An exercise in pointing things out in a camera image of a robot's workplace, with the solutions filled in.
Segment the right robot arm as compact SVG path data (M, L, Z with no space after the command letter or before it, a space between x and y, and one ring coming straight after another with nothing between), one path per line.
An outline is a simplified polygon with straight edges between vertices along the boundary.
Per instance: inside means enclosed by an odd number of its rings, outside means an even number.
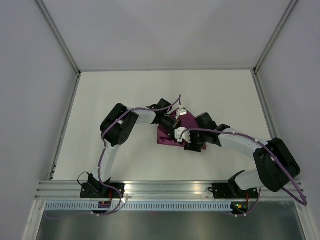
M197 128L176 130L176 140L185 150L201 152L206 144L237 151L252 159L253 170L242 170L228 180L228 192L235 198L261 187L277 193L301 173L286 144L280 138L263 140L238 132L226 124L217 125L208 113L195 118Z

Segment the purple cloth napkin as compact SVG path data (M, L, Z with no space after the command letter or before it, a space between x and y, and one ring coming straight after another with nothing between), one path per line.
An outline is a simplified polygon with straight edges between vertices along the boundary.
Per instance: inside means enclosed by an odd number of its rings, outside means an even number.
M172 113L167 113L166 111L160 111L160 112L156 113L156 117L155 117L155 120L153 121L153 123L158 125L157 143L159 145L166 145L166 146L171 146L171 147L182 147L184 149L184 146L187 142L184 141L184 142L179 143L175 139L175 136L167 136L164 132L162 132L160 130L160 120L163 115L167 115L172 119L176 119L175 118L176 117L176 110L173 111ZM188 111L187 115L180 116L178 119L181 120L181 127L187 128L188 130L198 128L198 125L195 121L194 115L192 115L192 113L190 113L189 111Z

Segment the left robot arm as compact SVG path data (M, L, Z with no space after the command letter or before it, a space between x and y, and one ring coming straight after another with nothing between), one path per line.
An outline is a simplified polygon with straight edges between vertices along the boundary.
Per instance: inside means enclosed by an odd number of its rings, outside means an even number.
M170 139L175 138L175 131L182 126L180 119L171 118L173 108L163 98L158 104L146 107L127 107L118 103L100 125L102 153L97 170L87 173L88 179L81 184L81 199L112 199L124 195L123 183L110 183L111 170L116 155L137 124L150 124L162 127Z

